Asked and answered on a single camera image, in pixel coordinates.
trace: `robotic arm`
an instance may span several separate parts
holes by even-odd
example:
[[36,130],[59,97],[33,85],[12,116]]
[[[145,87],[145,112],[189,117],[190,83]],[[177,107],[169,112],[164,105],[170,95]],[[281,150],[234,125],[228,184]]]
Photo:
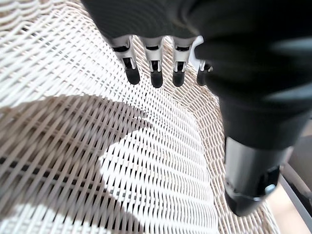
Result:
[[151,83],[162,85],[162,37],[174,41],[179,87],[196,36],[199,85],[219,96],[225,132],[225,197],[248,215],[275,189],[312,108],[310,0],[83,0],[95,24],[139,83],[132,35],[140,36]]

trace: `woven texture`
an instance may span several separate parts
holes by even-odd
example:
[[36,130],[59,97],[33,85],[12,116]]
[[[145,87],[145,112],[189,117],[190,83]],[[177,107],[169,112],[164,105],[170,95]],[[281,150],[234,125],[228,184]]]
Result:
[[266,204],[237,218],[223,195],[217,99],[164,42],[139,85],[79,2],[0,5],[0,233],[278,233]]

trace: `robotic hand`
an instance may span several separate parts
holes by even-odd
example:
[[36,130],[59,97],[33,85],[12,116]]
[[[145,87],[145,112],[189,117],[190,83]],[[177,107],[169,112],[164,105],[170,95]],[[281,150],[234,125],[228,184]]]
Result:
[[312,108],[310,0],[84,0],[95,24],[139,83],[132,35],[162,85],[162,37],[174,41],[173,83],[181,86],[196,36],[204,42],[199,85],[219,96],[225,132],[225,197],[247,215],[275,189]]

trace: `floor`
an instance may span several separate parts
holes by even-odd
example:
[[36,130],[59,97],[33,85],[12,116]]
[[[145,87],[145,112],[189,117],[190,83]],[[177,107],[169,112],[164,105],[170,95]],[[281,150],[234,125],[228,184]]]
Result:
[[310,234],[283,187],[279,184],[267,202],[276,219],[281,234]]

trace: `black fingertip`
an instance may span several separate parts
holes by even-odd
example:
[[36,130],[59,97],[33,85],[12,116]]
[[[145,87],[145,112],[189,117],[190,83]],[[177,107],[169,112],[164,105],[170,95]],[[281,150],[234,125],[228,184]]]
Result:
[[151,82],[154,88],[160,88],[162,86],[162,71],[160,72],[151,72]]
[[205,77],[208,76],[208,73],[209,72],[206,70],[204,71],[198,70],[196,81],[199,86],[206,85]]
[[178,71],[173,73],[172,82],[175,87],[180,87],[184,83],[184,72]]
[[138,72],[138,68],[135,69],[127,69],[126,70],[126,75],[127,75],[127,79],[128,81],[135,85],[135,84],[139,84],[140,82],[140,74]]

